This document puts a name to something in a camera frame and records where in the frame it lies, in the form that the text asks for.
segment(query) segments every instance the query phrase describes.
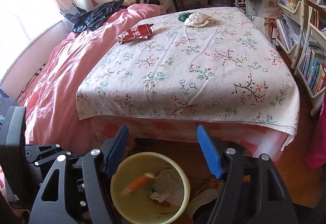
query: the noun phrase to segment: bed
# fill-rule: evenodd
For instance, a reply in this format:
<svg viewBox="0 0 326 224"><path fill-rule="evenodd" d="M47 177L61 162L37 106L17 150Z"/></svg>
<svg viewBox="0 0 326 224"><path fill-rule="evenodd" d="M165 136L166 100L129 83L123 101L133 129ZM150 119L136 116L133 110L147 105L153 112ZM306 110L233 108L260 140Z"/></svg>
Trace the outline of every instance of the bed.
<svg viewBox="0 0 326 224"><path fill-rule="evenodd" d="M161 12L160 6L134 4L114 13L97 30L72 32L56 46L43 70L18 100L20 106L26 107L26 143L59 143L77 153L85 153L96 145L89 121L78 119L77 89L115 44L118 34Z"/></svg>
<svg viewBox="0 0 326 224"><path fill-rule="evenodd" d="M238 9L206 8L201 28L179 13L153 23L148 40L116 43L78 88L79 120L97 139L129 126L132 138L196 141L196 126L277 160L294 138L296 83L265 36Z"/></svg>

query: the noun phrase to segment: red snack wrapper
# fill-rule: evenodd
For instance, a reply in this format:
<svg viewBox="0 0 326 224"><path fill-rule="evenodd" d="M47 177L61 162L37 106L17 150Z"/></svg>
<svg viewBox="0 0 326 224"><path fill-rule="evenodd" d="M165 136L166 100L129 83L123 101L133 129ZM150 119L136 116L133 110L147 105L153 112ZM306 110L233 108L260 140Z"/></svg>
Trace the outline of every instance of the red snack wrapper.
<svg viewBox="0 0 326 224"><path fill-rule="evenodd" d="M148 39L150 36L153 35L153 25L154 25L153 23L136 25L133 28L118 35L116 37L116 39L120 44L123 44L127 41L130 41L130 40L136 39L136 38Z"/></svg>

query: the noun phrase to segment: window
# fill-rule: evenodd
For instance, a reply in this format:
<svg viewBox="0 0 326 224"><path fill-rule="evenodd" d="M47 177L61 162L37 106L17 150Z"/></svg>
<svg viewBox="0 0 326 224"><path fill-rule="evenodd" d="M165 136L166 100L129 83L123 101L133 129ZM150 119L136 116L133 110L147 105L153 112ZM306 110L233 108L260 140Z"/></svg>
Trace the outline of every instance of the window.
<svg viewBox="0 0 326 224"><path fill-rule="evenodd" d="M53 0L0 0L0 79L30 42L60 20Z"/></svg>

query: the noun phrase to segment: green cloth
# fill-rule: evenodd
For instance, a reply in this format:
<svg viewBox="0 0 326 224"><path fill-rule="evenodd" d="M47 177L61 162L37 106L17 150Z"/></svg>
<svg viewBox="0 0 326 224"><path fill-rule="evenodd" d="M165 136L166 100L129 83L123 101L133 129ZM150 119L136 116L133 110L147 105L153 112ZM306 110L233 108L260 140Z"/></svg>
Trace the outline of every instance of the green cloth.
<svg viewBox="0 0 326 224"><path fill-rule="evenodd" d="M193 13L182 13L179 15L178 20L181 22L184 22L190 16L190 14L193 14Z"/></svg>

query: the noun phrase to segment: floral bedsheet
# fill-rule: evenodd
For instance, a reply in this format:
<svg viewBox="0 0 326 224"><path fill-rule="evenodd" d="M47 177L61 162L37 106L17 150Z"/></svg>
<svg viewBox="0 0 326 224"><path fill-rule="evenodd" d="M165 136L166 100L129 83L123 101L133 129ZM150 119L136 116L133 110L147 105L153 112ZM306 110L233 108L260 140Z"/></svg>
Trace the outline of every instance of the floral bedsheet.
<svg viewBox="0 0 326 224"><path fill-rule="evenodd" d="M180 13L150 18L148 40L116 43L79 86L79 119L98 115L242 122L293 136L298 87L278 52L238 9L206 8L202 28Z"/></svg>

